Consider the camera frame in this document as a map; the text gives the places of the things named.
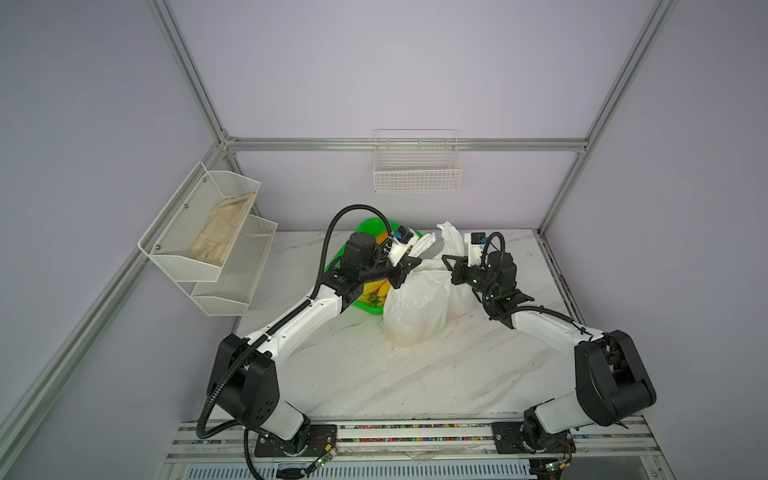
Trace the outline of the white lemon print plastic bag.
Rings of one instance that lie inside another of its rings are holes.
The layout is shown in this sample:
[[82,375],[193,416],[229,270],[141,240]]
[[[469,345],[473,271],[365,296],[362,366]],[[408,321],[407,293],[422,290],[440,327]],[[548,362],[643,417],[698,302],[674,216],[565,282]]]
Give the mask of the white lemon print plastic bag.
[[464,239],[448,221],[437,228],[439,234],[426,234],[410,248],[408,255],[421,263],[399,288],[390,290],[385,301],[382,329],[397,347],[425,342],[474,309],[476,299],[471,288],[453,284],[442,261],[444,255],[465,256]]

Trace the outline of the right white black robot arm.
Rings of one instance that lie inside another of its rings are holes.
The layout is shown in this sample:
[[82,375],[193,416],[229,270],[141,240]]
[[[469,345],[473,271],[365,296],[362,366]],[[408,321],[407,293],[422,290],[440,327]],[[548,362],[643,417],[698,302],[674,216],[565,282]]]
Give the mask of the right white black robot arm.
[[559,352],[573,367],[568,393],[528,408],[520,427],[521,447],[542,452],[566,431],[589,425],[620,425],[657,401],[657,394],[630,335],[587,327],[566,314],[535,305],[517,286],[517,265],[493,251],[472,263],[444,255],[455,285],[469,286],[490,319]]

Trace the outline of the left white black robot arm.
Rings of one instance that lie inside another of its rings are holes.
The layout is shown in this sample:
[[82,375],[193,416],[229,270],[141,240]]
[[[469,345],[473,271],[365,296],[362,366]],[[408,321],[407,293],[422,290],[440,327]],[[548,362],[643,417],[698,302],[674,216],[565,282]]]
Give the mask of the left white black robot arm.
[[306,448],[311,421],[281,398],[278,371],[320,326],[356,302],[364,287],[387,281],[399,288],[420,263],[411,254],[420,237],[399,227],[385,239],[353,233],[340,256],[321,264],[318,283],[297,305],[266,327],[219,344],[196,435],[208,439],[235,426],[275,440],[291,454]]

